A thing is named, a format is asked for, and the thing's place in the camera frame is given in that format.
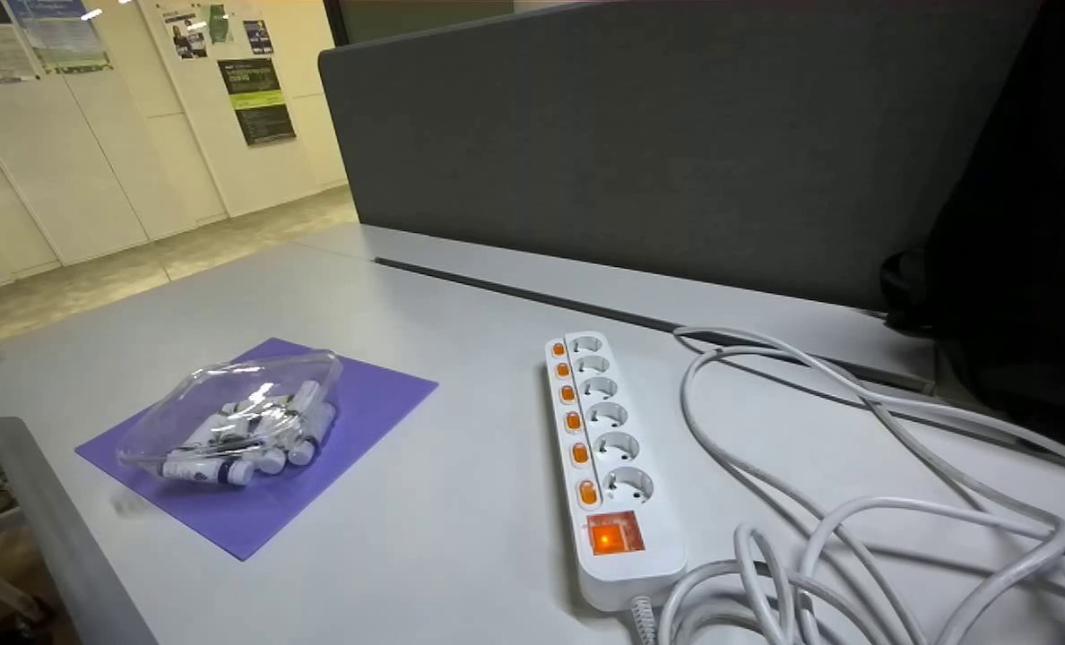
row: desk surface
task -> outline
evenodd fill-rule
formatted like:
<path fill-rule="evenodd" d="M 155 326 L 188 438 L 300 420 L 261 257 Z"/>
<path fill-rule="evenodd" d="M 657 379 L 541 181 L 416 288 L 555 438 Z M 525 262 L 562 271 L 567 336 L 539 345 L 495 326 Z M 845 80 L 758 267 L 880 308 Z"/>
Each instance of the desk surface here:
<path fill-rule="evenodd" d="M 97 543 L 79 559 L 104 559 L 127 591 L 91 594 L 72 584 L 75 567 L 91 561 L 55 559 L 61 591 L 91 594 L 75 607 L 123 603 L 110 617 L 127 622 L 79 620 L 87 643 L 110 643 L 123 626 L 143 622 L 157 643 L 629 643 L 623 626 L 589 611 L 575 586 L 541 399 L 541 345 L 562 328 L 601 328 L 617 345 L 649 426 L 665 429 L 653 451 L 677 496 L 696 561 L 730 555 L 739 522 L 765 525 L 783 549 L 796 543 L 783 518 L 686 435 L 673 387 L 689 356 L 668 333 L 385 267 L 372 266 L 375 254 L 601 299 L 617 308 L 665 308 L 686 322 L 770 328 L 883 368 L 930 367 L 923 345 L 888 336 L 874 320 L 792 299 L 366 227 L 292 244 L 4 345 L 0 416 L 33 426 L 37 459 L 65 488 L 61 512 L 79 512 L 79 529 Z M 335 349 L 440 387 L 251 561 L 235 561 L 136 500 L 84 463 L 75 444 L 149 406 L 183 373 L 267 336 Z M 729 368 L 705 373 L 702 389 L 702 420 L 720 441 L 825 504 L 880 492 L 951 500 L 853 408 Z M 936 429 L 925 429 L 925 441 L 959 465 L 1065 512 L 1063 469 Z M 49 512 L 25 496 L 22 504 L 33 522 Z M 861 534 L 997 561 L 999 543 L 984 529 L 883 518 L 865 518 Z M 971 586 L 953 574 L 895 561 L 886 571 L 919 600 L 914 611 L 930 631 Z M 993 634 L 1065 643 L 1065 603 L 1008 594 L 974 643 Z"/>

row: white wall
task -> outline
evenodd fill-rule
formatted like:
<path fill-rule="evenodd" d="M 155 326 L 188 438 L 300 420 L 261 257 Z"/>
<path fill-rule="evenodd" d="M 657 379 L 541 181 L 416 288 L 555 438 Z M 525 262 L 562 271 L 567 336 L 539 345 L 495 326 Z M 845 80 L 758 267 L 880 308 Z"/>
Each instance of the white wall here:
<path fill-rule="evenodd" d="M 110 73 L 0 86 L 0 284 L 345 185 L 320 0 L 225 0 L 234 43 L 206 61 L 172 54 L 157 0 L 91 6 Z M 292 143 L 243 143 L 214 63 L 251 57 L 241 17 L 270 23 Z"/>

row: purple mat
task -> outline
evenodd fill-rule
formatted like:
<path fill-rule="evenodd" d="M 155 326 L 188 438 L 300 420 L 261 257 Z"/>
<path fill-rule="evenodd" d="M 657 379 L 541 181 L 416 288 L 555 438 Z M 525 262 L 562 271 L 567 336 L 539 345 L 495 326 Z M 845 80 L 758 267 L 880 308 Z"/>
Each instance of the purple mat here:
<path fill-rule="evenodd" d="M 300 345 L 273 336 L 241 357 L 282 357 L 300 352 Z M 345 373 L 335 383 L 341 416 L 320 459 L 310 469 L 281 473 L 243 492 L 157 481 L 143 469 L 123 465 L 115 459 L 115 448 L 134 429 L 136 416 L 79 444 L 75 451 L 191 529 L 206 534 L 210 543 L 225 549 L 235 559 L 251 559 L 429 389 L 429 379 L 345 357 Z"/>

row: power strip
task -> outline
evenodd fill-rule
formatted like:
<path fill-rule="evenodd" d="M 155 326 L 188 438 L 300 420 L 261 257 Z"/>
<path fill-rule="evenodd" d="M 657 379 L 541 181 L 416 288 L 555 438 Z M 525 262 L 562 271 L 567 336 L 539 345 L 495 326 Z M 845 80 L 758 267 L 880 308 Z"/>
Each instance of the power strip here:
<path fill-rule="evenodd" d="M 601 611 L 665 603 L 686 574 L 680 525 L 611 339 L 593 328 L 547 339 L 546 379 L 586 603 Z"/>

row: gray partition panel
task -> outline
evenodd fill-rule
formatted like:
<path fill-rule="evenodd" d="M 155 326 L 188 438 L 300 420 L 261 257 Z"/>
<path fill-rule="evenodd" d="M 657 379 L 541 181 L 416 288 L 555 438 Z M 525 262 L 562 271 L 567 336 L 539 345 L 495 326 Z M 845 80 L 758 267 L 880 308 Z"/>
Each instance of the gray partition panel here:
<path fill-rule="evenodd" d="M 362 223 L 880 305 L 1036 5 L 593 5 L 320 73 Z"/>

